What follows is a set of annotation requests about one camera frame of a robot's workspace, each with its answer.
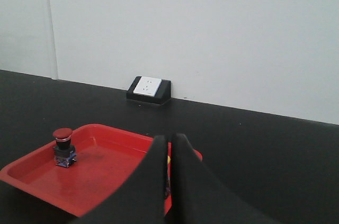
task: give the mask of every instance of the white wall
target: white wall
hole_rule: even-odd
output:
[[[59,77],[339,124],[339,0],[50,0]]]
[[[48,0],[0,0],[0,69],[57,77]]]

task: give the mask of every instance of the wall socket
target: wall socket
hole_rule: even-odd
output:
[[[133,90],[134,94],[154,97],[160,84],[161,79],[153,77],[141,77],[136,88]]]

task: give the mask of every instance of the red tray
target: red tray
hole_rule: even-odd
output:
[[[0,179],[80,217],[128,178],[151,142],[150,137],[88,124],[73,131],[77,162],[70,168],[55,165],[53,146],[56,143],[53,141],[5,166]],[[165,213],[171,205],[171,197],[168,197]]]

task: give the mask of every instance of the red mushroom button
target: red mushroom button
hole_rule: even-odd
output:
[[[53,137],[57,139],[65,139],[72,135],[73,130],[70,128],[61,128],[53,132]]]

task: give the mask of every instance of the black table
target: black table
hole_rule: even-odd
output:
[[[337,125],[177,99],[127,101],[119,89],[0,70],[0,168],[52,141],[55,129],[89,123],[151,137],[185,133],[216,176],[268,216],[338,223]],[[75,218],[4,182],[0,204],[0,223]]]

